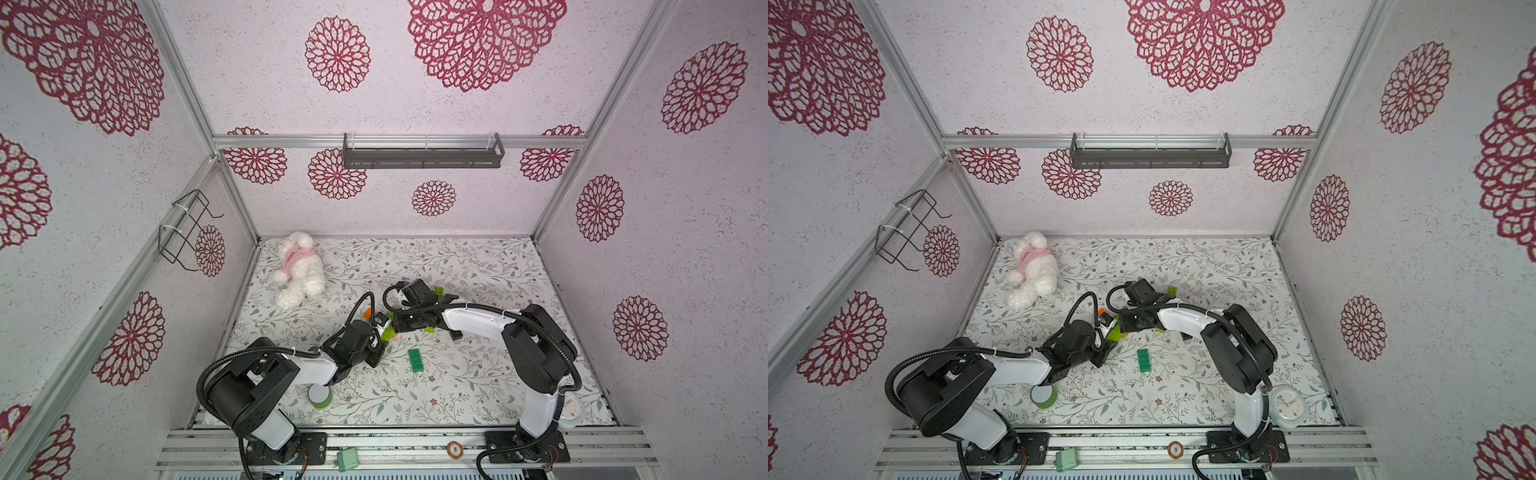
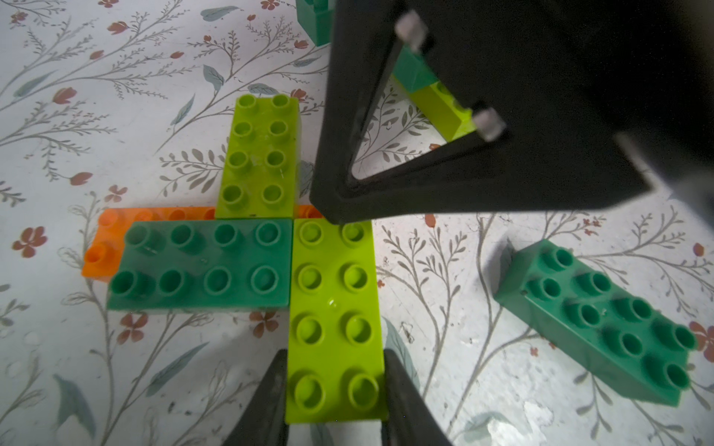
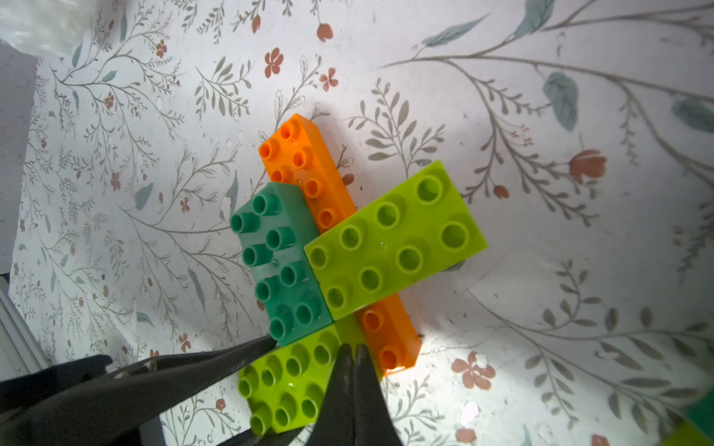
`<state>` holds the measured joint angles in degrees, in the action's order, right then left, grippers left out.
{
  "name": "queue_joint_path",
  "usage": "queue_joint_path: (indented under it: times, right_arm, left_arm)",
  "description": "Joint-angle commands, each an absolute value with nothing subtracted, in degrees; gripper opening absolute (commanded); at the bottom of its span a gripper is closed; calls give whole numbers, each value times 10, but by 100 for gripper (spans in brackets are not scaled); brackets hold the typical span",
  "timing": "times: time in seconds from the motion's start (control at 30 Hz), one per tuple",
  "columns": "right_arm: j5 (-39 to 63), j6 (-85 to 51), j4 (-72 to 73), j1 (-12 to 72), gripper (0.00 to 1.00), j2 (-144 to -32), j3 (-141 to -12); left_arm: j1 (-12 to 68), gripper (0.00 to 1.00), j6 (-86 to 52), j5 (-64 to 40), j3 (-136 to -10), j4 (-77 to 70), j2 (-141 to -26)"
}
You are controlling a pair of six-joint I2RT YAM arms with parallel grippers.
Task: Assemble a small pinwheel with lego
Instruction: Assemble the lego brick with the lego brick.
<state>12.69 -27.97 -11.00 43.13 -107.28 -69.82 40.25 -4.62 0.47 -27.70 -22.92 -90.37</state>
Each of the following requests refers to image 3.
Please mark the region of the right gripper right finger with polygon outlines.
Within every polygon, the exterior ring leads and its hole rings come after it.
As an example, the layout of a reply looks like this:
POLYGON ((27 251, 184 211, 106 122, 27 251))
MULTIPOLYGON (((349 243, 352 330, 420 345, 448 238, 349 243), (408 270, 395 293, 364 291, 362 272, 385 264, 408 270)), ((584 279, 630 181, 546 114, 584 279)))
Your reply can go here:
POLYGON ((403 445, 366 345, 357 346, 354 361, 354 442, 357 446, 403 445))

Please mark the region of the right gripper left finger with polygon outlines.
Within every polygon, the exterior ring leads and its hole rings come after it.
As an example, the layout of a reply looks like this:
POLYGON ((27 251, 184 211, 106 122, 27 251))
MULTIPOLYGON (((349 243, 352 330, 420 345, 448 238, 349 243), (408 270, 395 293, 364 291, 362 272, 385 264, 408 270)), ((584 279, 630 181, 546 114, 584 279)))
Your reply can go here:
POLYGON ((349 344, 343 344, 338 350, 325 399, 307 445, 353 444, 353 352, 349 344))

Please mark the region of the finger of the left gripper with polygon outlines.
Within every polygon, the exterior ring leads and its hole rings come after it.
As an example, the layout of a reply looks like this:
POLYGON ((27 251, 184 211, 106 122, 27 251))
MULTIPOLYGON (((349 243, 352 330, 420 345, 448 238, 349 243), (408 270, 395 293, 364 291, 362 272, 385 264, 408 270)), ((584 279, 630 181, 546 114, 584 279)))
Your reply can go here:
POLYGON ((108 445, 271 352, 270 336, 228 349, 148 358, 113 372, 107 355, 1 384, 4 445, 108 445))
POLYGON ((221 442, 219 446, 288 446, 302 431, 301 427, 282 433, 260 436, 249 429, 221 442))

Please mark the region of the lime lego brick bottom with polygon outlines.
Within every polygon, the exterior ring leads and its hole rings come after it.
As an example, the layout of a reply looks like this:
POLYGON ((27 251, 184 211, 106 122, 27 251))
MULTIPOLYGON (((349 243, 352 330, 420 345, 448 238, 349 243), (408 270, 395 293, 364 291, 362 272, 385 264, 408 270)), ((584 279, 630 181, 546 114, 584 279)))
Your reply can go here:
POLYGON ((316 423, 340 346, 366 343, 358 317, 350 315, 245 366, 237 389, 249 405, 252 432, 273 436, 316 423))

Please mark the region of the lime lego brick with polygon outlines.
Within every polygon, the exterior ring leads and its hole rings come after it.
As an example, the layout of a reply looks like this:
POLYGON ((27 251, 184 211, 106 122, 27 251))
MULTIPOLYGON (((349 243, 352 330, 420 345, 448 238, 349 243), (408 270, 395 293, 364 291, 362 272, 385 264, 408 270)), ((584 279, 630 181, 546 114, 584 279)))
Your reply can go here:
POLYGON ((447 171, 434 162, 308 243, 305 253, 340 320, 486 248, 447 171))
POLYGON ((316 423, 340 346, 366 343, 358 317, 350 315, 245 366, 237 389, 249 405, 252 432, 273 436, 316 423))

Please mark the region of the orange lego brick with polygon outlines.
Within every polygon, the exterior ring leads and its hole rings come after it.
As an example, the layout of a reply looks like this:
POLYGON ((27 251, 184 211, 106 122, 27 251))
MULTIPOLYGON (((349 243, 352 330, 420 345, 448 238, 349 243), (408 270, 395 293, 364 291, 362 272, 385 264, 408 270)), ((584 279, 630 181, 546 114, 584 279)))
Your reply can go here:
POLYGON ((258 149, 268 177, 302 191, 319 232, 324 233, 356 212, 356 206, 319 132, 294 114, 258 149))
POLYGON ((422 342, 399 295, 390 295, 362 308, 356 316, 379 378, 415 366, 422 342))

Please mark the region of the dark green lego brick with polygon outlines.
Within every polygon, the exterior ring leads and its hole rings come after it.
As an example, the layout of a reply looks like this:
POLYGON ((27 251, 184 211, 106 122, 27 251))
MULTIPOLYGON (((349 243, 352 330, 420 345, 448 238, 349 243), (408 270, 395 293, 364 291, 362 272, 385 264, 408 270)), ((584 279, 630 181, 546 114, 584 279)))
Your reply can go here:
POLYGON ((319 235, 299 187, 271 182, 231 216, 269 335, 286 346, 332 323, 304 247, 319 235))
POLYGON ((713 405, 714 391, 710 390, 706 396, 692 405, 686 413, 687 422, 695 427, 710 443, 713 443, 713 405))

